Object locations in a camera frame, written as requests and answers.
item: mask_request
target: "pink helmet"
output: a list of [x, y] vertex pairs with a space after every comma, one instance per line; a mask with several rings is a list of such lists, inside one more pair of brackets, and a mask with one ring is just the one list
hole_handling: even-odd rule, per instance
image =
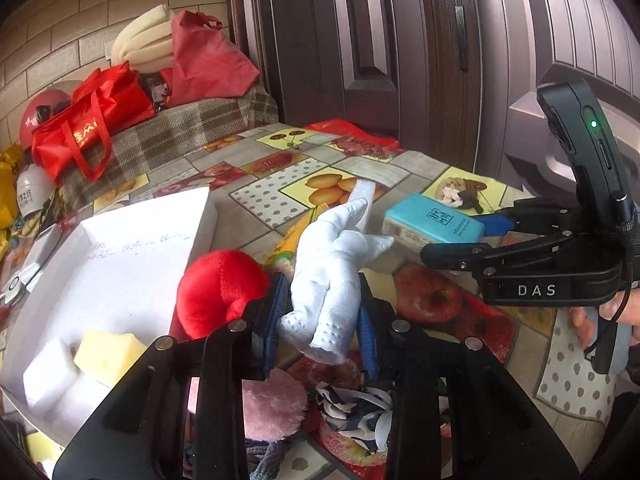
[[71, 97], [57, 88], [50, 88], [34, 97], [20, 121], [20, 144], [24, 150], [31, 148], [33, 131], [47, 119], [69, 106]]

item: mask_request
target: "red plush toy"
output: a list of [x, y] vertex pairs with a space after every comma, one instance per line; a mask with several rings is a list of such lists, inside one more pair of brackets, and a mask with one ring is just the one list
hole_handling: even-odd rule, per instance
[[197, 339], [242, 317], [246, 304], [267, 294], [269, 277], [240, 251], [215, 251], [196, 260], [178, 285], [176, 311], [188, 336]]

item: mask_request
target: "gold lettering on bag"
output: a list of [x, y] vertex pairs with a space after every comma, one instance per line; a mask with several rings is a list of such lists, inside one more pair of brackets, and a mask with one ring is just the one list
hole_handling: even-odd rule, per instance
[[78, 148], [82, 148], [88, 142], [89, 139], [87, 139], [87, 137], [89, 136], [89, 133], [91, 133], [97, 127], [98, 125], [94, 121], [93, 123], [86, 124], [82, 131], [77, 130], [74, 132], [74, 139], [76, 140]]

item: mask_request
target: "pink pom-pom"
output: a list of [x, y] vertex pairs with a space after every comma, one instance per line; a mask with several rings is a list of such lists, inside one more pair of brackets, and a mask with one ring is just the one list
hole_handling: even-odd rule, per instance
[[[191, 380], [189, 411], [195, 413], [198, 378]], [[244, 436], [274, 442], [294, 434], [305, 416], [305, 387], [279, 368], [266, 381], [242, 381]]]

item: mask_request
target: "human hand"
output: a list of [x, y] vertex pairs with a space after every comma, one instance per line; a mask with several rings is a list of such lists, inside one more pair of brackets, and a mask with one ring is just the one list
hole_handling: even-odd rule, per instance
[[[621, 290], [607, 303], [601, 304], [599, 308], [600, 316], [604, 319], [611, 319], [617, 312], [624, 295], [624, 291]], [[585, 350], [594, 339], [596, 326], [587, 318], [587, 311], [583, 306], [576, 306], [571, 309], [571, 321], [578, 335], [580, 346]], [[631, 291], [629, 301], [620, 315], [618, 323], [633, 325], [630, 345], [640, 344], [640, 289]]]
[[356, 230], [366, 209], [364, 198], [336, 206], [300, 237], [291, 283], [293, 312], [280, 319], [278, 332], [321, 363], [344, 361], [360, 307], [358, 271], [394, 242]]

